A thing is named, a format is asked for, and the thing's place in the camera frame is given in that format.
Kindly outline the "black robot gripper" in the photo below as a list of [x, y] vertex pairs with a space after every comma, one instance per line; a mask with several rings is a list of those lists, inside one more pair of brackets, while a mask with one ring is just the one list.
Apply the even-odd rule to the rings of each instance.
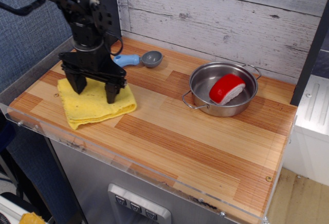
[[86, 78], [94, 79], [106, 83], [107, 103], [112, 104], [120, 88], [126, 86], [126, 71], [111, 59], [105, 46], [91, 51], [61, 52], [59, 59], [67, 80], [77, 94], [86, 87]]

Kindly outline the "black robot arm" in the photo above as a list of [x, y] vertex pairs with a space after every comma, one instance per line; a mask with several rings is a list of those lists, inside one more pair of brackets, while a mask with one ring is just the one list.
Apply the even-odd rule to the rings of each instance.
[[105, 84], [107, 102], [114, 103], [126, 86], [126, 72], [112, 59], [111, 39], [122, 40], [114, 32], [112, 15], [101, 0], [49, 0], [62, 11], [72, 31], [74, 52], [62, 52], [59, 59], [72, 89], [80, 94], [87, 79]]

